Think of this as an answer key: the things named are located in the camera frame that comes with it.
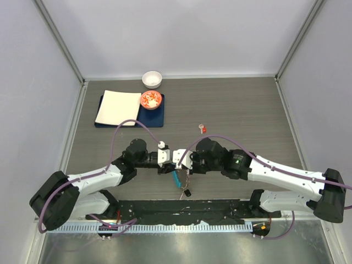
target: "blue tray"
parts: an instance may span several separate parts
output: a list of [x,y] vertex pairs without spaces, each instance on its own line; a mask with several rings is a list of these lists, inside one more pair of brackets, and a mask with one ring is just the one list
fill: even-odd
[[[97,111],[97,115],[100,109],[101,102],[103,101],[103,96],[100,97],[99,107]],[[161,105],[154,110],[147,110],[143,106],[139,107],[137,120],[145,124],[148,128],[162,128],[164,126],[164,109],[165,109],[165,96],[161,95],[163,100]],[[95,123],[94,126],[96,128],[115,128],[117,125],[105,125],[100,123]],[[138,124],[135,125],[124,125],[123,128],[140,128],[141,126]]]

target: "orange bowl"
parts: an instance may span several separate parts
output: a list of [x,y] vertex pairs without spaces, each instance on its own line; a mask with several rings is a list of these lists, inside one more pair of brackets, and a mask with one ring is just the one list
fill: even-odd
[[148,110],[154,110],[161,105],[162,97],[157,91],[146,91],[141,96],[141,105]]

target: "white wall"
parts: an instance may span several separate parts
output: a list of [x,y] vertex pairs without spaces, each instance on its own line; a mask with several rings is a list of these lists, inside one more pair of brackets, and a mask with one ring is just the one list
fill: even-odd
[[0,256],[24,263],[29,200],[58,168],[79,82],[30,0],[0,8]]
[[44,0],[86,78],[275,74],[314,0]]
[[[282,77],[308,164],[334,168],[352,185],[352,1],[330,0]],[[348,191],[346,205],[352,204]],[[352,243],[352,210],[345,211],[346,253]]]

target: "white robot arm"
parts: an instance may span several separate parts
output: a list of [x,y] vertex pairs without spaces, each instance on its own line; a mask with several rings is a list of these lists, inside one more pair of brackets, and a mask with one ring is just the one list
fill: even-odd
[[[261,162],[269,164],[271,166],[269,168],[252,159],[244,151],[228,151],[209,138],[201,140],[195,152],[188,151],[180,165],[178,162],[185,149],[174,151],[171,161],[168,146],[160,142],[158,147],[157,152],[148,153],[146,142],[135,139],[122,156],[107,168],[76,175],[55,172],[30,200],[30,206],[39,216],[46,200],[56,188],[73,179],[79,179],[64,188],[52,200],[45,212],[44,225],[48,230],[54,230],[69,218],[85,217],[92,213],[104,215],[109,219],[115,216],[117,201],[104,189],[128,182],[136,176],[137,168],[157,169],[159,174],[187,169],[190,174],[219,171],[230,179],[270,183],[290,190],[279,192],[254,190],[249,201],[249,210],[254,217],[261,217],[263,213],[290,210],[313,212],[320,219],[334,223],[343,220],[345,189],[315,181],[315,179],[328,179],[343,183],[336,170],[328,169],[325,173],[308,172],[256,156]],[[283,174],[272,169],[273,167],[309,176],[311,180]],[[97,177],[84,179],[85,176],[99,172],[103,173]]]

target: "keys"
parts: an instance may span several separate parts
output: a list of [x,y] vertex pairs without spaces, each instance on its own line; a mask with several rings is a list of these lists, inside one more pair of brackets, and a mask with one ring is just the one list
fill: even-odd
[[205,134],[207,132],[207,129],[204,125],[200,124],[198,127],[200,129],[200,134]]

